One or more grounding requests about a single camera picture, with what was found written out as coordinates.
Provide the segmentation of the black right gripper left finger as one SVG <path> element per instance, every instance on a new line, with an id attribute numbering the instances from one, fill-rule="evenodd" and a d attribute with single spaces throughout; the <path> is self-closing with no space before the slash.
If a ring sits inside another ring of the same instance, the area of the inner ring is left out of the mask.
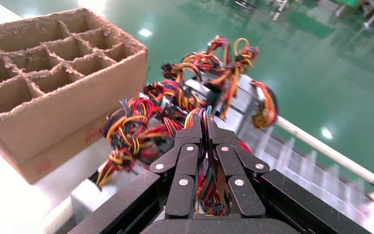
<path id="1" fill-rule="evenodd" d="M 165 218 L 192 218 L 194 214 L 203 131 L 198 114 L 192 114 L 191 120 L 190 127 L 177 131 L 173 148 L 150 165 L 153 173 L 171 183 Z"/>

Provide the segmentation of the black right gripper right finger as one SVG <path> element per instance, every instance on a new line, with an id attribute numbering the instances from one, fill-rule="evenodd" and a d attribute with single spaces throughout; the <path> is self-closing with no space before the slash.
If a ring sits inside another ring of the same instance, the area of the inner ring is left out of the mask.
<path id="1" fill-rule="evenodd" d="M 256 193 L 251 179 L 270 171 L 270 166 L 244 150 L 235 133 L 217 126 L 213 116 L 207 116 L 209 160 L 213 167 L 216 190 L 226 216 L 258 218 L 266 208 Z"/>

